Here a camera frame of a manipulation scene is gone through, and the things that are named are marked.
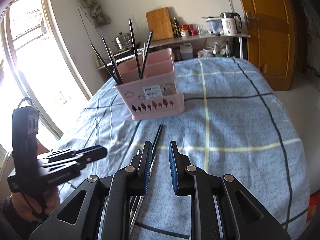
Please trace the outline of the person's left hand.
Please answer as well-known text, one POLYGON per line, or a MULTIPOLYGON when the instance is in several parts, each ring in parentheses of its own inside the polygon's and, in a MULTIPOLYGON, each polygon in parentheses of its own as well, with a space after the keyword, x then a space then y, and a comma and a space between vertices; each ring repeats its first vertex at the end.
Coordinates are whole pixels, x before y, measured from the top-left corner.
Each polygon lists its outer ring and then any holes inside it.
MULTIPOLYGON (((57 187, 44 193, 44 199, 46 201, 46 208, 44 213, 49 215, 60 204, 59 190, 57 187)), ((21 194, 20 192, 11 194, 11 201, 18 215, 28 222, 39 222, 40 219, 34 216, 33 213, 42 213, 42 207, 31 196, 21 194)))

